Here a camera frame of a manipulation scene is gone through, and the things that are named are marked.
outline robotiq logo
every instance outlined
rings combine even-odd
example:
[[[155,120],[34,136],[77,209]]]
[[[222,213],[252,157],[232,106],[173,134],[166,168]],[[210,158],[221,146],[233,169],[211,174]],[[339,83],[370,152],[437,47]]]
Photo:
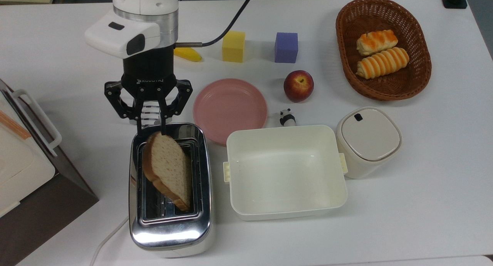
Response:
[[[140,83],[152,83],[152,82],[161,82],[161,83],[163,83],[164,82],[164,79],[158,79],[158,80],[140,80],[140,79],[137,79],[137,84],[140,84]]]

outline toaster slot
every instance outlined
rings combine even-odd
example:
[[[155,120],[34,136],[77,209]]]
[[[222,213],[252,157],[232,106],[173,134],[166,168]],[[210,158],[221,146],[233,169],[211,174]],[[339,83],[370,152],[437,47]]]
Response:
[[[141,161],[145,144],[139,150],[139,207],[141,208],[141,224],[152,226],[168,222],[194,221],[202,212],[202,200],[200,188],[200,171],[197,167],[199,155],[197,143],[194,140],[180,139],[176,141],[185,155],[190,157],[192,170],[192,194],[191,207],[188,211],[181,211],[173,201],[157,190],[143,173]]]

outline panda figurine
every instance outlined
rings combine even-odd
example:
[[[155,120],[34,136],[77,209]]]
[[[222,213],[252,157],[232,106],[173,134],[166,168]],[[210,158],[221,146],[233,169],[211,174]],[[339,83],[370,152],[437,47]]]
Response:
[[[291,109],[282,110],[279,121],[282,126],[296,126],[296,120],[294,120],[294,116],[291,114]]]

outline chrome toaster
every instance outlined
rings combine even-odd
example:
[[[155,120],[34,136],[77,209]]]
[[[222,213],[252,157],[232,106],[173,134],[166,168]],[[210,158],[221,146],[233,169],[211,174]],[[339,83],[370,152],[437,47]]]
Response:
[[[170,123],[166,132],[190,155],[192,200],[189,211],[180,211],[147,180],[142,155],[147,139],[160,126],[142,129],[132,142],[129,178],[129,217],[132,240],[162,257],[199,254],[212,244],[215,231],[212,211],[211,171],[202,130],[190,123]]]

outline wicker basket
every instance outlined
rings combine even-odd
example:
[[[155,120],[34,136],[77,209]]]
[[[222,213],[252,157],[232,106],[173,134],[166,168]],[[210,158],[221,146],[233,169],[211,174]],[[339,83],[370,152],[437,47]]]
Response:
[[[391,29],[398,47],[409,55],[409,63],[398,72],[374,79],[355,74],[357,62],[364,57],[356,50],[362,34]],[[408,99],[428,84],[431,60],[423,31],[414,16],[390,0],[355,0],[340,10],[336,20],[337,41],[344,74],[350,85],[365,97],[380,101]]]

